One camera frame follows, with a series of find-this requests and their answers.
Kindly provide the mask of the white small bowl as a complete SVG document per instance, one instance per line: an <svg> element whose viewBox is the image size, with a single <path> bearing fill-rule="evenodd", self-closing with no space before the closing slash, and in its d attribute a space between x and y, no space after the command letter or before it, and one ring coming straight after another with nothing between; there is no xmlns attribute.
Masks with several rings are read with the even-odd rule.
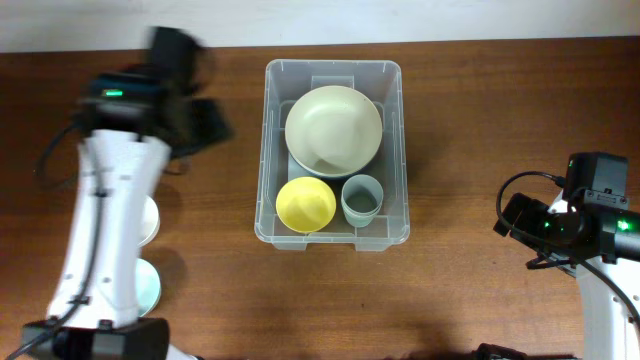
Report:
<svg viewBox="0 0 640 360"><path fill-rule="evenodd" d="M141 237L138 246L144 247L150 243L156 237L159 228L160 216L158 206L150 196L147 196L144 204Z"/></svg>

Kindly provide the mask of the cream plate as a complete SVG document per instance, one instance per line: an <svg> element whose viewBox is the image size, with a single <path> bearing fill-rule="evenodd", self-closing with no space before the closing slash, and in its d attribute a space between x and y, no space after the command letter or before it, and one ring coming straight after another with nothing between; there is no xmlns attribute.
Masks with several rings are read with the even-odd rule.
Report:
<svg viewBox="0 0 640 360"><path fill-rule="evenodd" d="M377 154L383 122L374 103L355 89L329 85L303 95L285 123L285 143L304 169L341 178L368 165Z"/></svg>

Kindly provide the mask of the yellow small bowl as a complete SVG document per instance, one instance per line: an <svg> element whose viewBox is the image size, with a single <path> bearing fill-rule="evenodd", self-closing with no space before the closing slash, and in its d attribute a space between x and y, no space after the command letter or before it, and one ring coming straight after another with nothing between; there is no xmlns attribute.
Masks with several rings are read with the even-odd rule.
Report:
<svg viewBox="0 0 640 360"><path fill-rule="evenodd" d="M287 182L276 197L276 213L292 231L313 233L334 218L337 205L333 190L314 177L299 177Z"/></svg>

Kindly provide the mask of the cream cup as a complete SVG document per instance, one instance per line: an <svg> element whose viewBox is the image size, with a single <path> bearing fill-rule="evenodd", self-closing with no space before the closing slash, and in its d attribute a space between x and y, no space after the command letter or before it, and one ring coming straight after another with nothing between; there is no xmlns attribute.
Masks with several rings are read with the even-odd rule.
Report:
<svg viewBox="0 0 640 360"><path fill-rule="evenodd" d="M366 174L350 177L341 191L343 207L360 215L377 213L382 207L383 199L384 189L381 183Z"/></svg>

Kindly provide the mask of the light blue small bowl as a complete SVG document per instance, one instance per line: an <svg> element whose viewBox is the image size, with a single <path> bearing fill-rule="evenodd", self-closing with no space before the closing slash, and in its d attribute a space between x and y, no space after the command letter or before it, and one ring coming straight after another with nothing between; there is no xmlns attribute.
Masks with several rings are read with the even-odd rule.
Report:
<svg viewBox="0 0 640 360"><path fill-rule="evenodd" d="M135 282L138 316L144 317L157 306L160 300L161 279L151 263L139 258L136 261Z"/></svg>

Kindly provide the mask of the mint green cup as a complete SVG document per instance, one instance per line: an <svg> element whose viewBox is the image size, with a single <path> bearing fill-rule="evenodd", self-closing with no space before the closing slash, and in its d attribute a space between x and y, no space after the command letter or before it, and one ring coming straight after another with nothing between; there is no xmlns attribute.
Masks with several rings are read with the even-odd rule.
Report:
<svg viewBox="0 0 640 360"><path fill-rule="evenodd" d="M363 228L368 226L378 215L378 211L361 213L353 211L348 207L343 208L346 221L355 228Z"/></svg>

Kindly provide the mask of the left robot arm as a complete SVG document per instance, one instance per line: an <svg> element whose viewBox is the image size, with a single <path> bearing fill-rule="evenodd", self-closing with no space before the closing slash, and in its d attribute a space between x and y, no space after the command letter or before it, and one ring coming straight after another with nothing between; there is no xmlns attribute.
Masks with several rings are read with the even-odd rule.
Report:
<svg viewBox="0 0 640 360"><path fill-rule="evenodd" d="M180 359L162 318L139 313L135 270L144 206L167 164L232 135L216 102L198 96L203 47L156 27L145 59L98 75L72 122L83 136L63 271L46 316L27 323L17 356Z"/></svg>

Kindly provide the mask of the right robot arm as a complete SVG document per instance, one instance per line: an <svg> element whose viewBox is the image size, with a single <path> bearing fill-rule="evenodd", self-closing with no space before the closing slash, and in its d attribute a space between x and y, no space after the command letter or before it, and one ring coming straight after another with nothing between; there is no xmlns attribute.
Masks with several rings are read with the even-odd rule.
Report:
<svg viewBox="0 0 640 360"><path fill-rule="evenodd" d="M529 270L558 269L579 286L586 359L639 356L639 215L626 195L628 160L570 155L551 204L517 192L496 203L494 230L533 250Z"/></svg>

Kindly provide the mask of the clear plastic storage bin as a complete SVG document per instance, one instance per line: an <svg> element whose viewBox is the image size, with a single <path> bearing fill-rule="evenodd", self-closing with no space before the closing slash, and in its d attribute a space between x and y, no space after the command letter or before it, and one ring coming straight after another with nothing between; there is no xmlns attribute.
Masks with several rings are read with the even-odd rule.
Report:
<svg viewBox="0 0 640 360"><path fill-rule="evenodd" d="M276 197L290 180L308 176L289 154L285 124L295 102L322 86L351 87L376 106L383 124L381 146L362 170L384 189L381 210L362 228L348 224L341 208L318 232L297 233L276 212ZM382 252L410 234L405 155L402 74L390 60L276 59L266 66L260 169L254 221L256 236L279 250L302 250L309 244L352 244L357 251Z"/></svg>

